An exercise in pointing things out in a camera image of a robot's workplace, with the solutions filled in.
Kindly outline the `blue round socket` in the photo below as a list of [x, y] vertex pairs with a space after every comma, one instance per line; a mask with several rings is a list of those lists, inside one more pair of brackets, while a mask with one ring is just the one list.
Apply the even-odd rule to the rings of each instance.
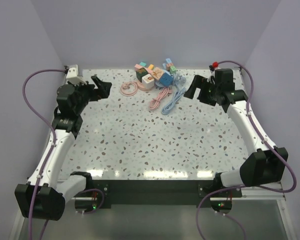
[[154, 81], [154, 84], [155, 84], [155, 86], [158, 87], [158, 88], [164, 88], [164, 87], [165, 87], [164, 85], [162, 85], [162, 84], [161, 84], [159, 81], [157, 81], [157, 80]]

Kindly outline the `yellow cube plug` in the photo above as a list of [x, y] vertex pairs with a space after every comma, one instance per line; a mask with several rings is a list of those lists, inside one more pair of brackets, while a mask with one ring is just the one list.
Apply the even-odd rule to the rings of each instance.
[[150, 65], [148, 66], [148, 69], [152, 71], [152, 70], [154, 69], [154, 65], [153, 65], [153, 64], [150, 64]]

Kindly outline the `pink power strip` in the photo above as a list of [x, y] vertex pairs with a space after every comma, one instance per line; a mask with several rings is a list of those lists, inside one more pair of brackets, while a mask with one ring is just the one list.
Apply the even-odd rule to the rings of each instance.
[[142, 66], [142, 65], [136, 64], [136, 65], [134, 66], [134, 71], [135, 71], [135, 72], [138, 71], [138, 70], [140, 70], [140, 69], [145, 69], [145, 70], [147, 71], [146, 67], [144, 67], [144, 66]]

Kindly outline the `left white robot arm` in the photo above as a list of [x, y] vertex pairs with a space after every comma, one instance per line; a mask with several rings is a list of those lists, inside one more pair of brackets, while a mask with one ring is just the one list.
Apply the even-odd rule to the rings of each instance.
[[51, 134], [41, 160], [25, 184], [14, 194], [23, 217], [58, 221], [66, 203], [77, 194], [89, 196], [94, 190], [90, 173], [75, 171], [62, 184], [58, 177], [63, 162], [83, 123], [81, 113], [89, 102], [109, 97], [112, 83], [91, 77], [93, 83], [68, 82], [57, 90], [57, 107]]

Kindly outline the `white cube plug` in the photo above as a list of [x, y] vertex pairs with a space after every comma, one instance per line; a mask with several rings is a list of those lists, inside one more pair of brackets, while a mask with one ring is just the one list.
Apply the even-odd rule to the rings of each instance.
[[155, 81], [155, 79], [152, 77], [152, 75], [151, 74], [147, 74], [147, 75], [145, 75], [144, 77], [142, 77], [142, 83], [145, 85], [145, 84], [148, 84], [148, 83], [150, 83], [150, 82], [152, 82], [152, 81]]

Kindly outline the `dark green cube plug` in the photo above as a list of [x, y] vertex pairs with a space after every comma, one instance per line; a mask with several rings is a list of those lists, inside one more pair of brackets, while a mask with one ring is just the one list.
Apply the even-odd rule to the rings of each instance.
[[148, 71], [144, 67], [137, 69], [135, 72], [136, 72], [136, 78], [138, 79], [139, 82], [142, 82], [142, 77], [148, 74]]

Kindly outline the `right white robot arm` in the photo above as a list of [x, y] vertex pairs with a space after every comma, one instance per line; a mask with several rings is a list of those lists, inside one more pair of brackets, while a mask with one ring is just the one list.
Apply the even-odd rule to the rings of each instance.
[[197, 99], [204, 104], [220, 105], [234, 122], [248, 152], [240, 168], [216, 173], [207, 189], [217, 196], [225, 196], [231, 188], [258, 187], [280, 182], [288, 160], [288, 152], [266, 137], [265, 131], [252, 111], [248, 96], [236, 89], [232, 69], [216, 69], [210, 77], [195, 75], [184, 97], [192, 99], [199, 89]]

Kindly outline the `pink patterned cube plug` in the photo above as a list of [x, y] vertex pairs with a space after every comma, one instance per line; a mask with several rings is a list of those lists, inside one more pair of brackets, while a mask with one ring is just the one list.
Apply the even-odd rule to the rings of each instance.
[[156, 81], [159, 81], [164, 73], [165, 72], [162, 69], [160, 69], [159, 67], [155, 67], [153, 69], [153, 74], [151, 74], [151, 75]]

